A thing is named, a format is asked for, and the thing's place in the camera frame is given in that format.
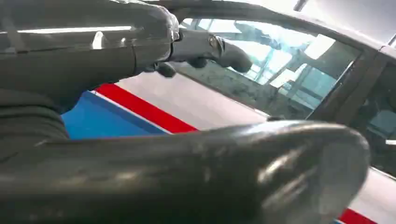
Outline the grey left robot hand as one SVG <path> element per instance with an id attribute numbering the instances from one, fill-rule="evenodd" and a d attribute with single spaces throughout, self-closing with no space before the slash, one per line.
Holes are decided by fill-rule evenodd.
<path id="1" fill-rule="evenodd" d="M 70 139 L 61 115 L 102 84 L 170 61 L 250 69 L 161 5 L 3 0 L 0 31 L 3 224 L 329 224 L 367 178 L 366 138 L 322 121 Z"/>

